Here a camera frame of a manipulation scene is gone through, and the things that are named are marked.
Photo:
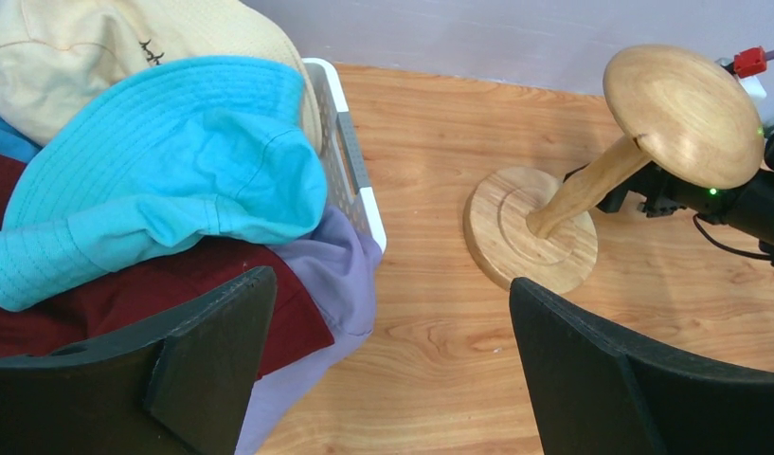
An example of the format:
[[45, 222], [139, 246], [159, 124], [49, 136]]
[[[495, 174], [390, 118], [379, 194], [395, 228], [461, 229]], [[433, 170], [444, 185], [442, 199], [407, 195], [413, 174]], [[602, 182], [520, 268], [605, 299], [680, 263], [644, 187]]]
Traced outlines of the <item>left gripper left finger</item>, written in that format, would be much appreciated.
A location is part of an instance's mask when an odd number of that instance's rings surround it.
[[112, 333], [0, 358], [0, 454], [231, 454], [277, 279], [257, 267]]

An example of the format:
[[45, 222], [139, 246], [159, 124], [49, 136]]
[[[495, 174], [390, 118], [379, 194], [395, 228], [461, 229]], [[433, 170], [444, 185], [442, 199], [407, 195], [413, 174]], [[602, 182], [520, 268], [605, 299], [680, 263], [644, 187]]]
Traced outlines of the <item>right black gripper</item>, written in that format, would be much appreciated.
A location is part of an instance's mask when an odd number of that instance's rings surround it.
[[[639, 211], [648, 218], [670, 216], [680, 209], [694, 212], [693, 224], [714, 246], [774, 267], [774, 122], [765, 127], [765, 169], [759, 169], [746, 184], [728, 190], [706, 189], [681, 180], [649, 163], [622, 181], [596, 205], [604, 213], [615, 213], [628, 193], [645, 197]], [[714, 240], [700, 225], [726, 225], [759, 241], [757, 252], [726, 246]]]

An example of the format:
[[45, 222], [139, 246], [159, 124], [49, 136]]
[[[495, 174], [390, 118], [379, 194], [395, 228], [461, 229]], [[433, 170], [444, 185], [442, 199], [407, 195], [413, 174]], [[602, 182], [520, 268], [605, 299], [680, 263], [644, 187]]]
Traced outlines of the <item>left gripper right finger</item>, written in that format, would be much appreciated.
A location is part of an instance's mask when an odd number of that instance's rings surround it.
[[509, 307], [548, 454], [774, 454], [774, 373], [695, 355], [513, 280]]

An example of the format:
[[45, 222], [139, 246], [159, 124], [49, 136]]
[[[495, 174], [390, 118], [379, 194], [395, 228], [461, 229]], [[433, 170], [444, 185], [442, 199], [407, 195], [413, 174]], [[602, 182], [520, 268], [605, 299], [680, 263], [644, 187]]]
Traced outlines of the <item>maroon bucket hat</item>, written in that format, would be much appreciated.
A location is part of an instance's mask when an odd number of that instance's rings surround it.
[[196, 299], [257, 266], [271, 267], [278, 284], [259, 374], [333, 345], [331, 330], [309, 291], [275, 252], [208, 237], [186, 252], [101, 277], [24, 312], [0, 308], [0, 357], [47, 355], [108, 334]]

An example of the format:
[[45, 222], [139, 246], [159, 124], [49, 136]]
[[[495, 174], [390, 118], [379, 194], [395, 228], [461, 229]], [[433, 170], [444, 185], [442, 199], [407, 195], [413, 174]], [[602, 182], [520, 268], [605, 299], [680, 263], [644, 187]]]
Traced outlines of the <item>turquoise bucket hat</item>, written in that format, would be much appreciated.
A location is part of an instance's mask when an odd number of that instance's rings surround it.
[[275, 62], [185, 59], [81, 110], [26, 165], [0, 229], [0, 307], [20, 312], [205, 237], [282, 245], [328, 184], [299, 125], [304, 79]]

